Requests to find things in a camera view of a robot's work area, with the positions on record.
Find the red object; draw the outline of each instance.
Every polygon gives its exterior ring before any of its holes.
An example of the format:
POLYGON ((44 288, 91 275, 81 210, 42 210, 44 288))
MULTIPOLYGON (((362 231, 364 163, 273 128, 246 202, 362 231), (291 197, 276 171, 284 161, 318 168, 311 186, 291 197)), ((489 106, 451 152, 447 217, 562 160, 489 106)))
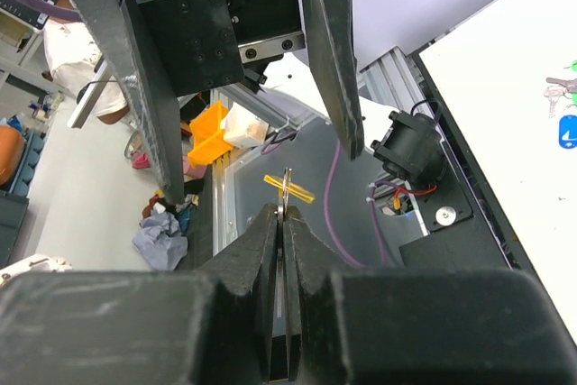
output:
POLYGON ((397 189, 397 191, 395 192, 395 198, 398 198, 398 196, 400 196, 401 193, 412 194, 413 196, 424 196, 426 194, 432 193, 435 190, 436 190, 436 185, 432 188, 426 189, 425 191, 413 191, 410 189, 399 187, 397 189))
POLYGON ((155 194, 152 198, 148 201, 148 205, 142 210, 142 219, 146 219, 152 214, 152 208, 154 204, 159 201, 159 196, 155 194))
POLYGON ((150 167, 151 162, 149 161, 146 152, 135 158, 133 161, 133 169, 142 170, 142 169, 149 169, 150 167))

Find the key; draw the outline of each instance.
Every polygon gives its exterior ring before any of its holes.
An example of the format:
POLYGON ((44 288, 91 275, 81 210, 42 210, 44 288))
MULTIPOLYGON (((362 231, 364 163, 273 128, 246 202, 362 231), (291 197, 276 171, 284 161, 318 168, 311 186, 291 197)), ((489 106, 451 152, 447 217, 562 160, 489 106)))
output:
POLYGON ((549 99, 549 118, 555 116, 555 107, 562 96, 565 96, 567 89, 563 86, 548 86, 543 95, 549 99))
POLYGON ((560 78, 547 77, 547 83, 551 85, 557 85, 559 87, 565 88, 565 93, 574 94, 577 93, 577 79, 573 80, 561 80, 560 78))

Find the crumpled cloth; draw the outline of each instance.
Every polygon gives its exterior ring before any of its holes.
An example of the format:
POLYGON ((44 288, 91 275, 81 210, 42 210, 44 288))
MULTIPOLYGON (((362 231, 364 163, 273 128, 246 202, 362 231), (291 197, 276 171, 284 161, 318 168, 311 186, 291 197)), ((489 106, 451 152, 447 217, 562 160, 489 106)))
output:
POLYGON ((133 245, 155 270, 175 270, 188 251, 188 239, 182 236, 179 222, 169 212, 153 213, 142 220, 133 245))

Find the black bracket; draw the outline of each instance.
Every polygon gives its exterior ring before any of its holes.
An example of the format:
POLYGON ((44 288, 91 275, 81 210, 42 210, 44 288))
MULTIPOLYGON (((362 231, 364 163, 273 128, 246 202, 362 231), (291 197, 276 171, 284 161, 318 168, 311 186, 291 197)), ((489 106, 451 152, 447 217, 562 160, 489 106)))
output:
POLYGON ((140 7, 177 96, 244 79, 226 0, 148 0, 140 7))
POLYGON ((437 232, 447 227, 439 222, 437 213, 446 212, 449 214, 447 218, 453 219, 452 212, 454 211, 454 220, 451 225, 472 215, 471 205, 451 168, 444 171, 444 175, 437 181, 436 190, 433 193, 425 196, 415 196, 415 199, 423 217, 423 222, 429 232, 437 232))

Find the metal frame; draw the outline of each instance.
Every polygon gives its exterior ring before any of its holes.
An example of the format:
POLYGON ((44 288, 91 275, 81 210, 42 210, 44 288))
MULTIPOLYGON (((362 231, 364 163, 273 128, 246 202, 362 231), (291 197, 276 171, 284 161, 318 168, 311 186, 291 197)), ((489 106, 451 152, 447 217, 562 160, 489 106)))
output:
POLYGON ((267 40, 246 42, 239 44, 238 51, 241 53, 243 63, 254 62, 273 58, 290 51, 302 50, 305 48, 305 34, 302 31, 287 33, 267 40), (290 47, 283 47, 289 41, 290 47), (252 49, 254 55, 247 56, 247 51, 252 49))
MULTIPOLYGON (((212 91, 211 104, 232 105, 221 89, 212 91)), ((213 254, 216 255, 238 237, 234 174, 242 166, 261 156, 261 147, 226 153, 212 164, 213 168, 213 254)))
MULTIPOLYGON (((425 97, 411 74, 405 55, 395 47, 362 72, 371 99, 384 105, 393 105, 408 112, 425 97)), ((430 115, 426 105, 419 108, 430 115)))
POLYGON ((88 85, 87 91, 75 107, 74 112, 72 112, 72 116, 67 123, 68 128, 82 128, 84 126, 98 98, 102 95, 105 87, 108 86, 108 80, 110 80, 111 77, 112 70, 108 67, 106 61, 102 62, 98 72, 92 79, 94 83, 88 85))
POLYGON ((297 130, 299 124, 294 119, 290 119, 277 107, 264 100, 261 96, 253 94, 242 85, 230 85, 218 88, 217 92, 230 98, 235 103, 242 105, 248 111, 259 116, 264 122, 273 128, 292 128, 297 130))

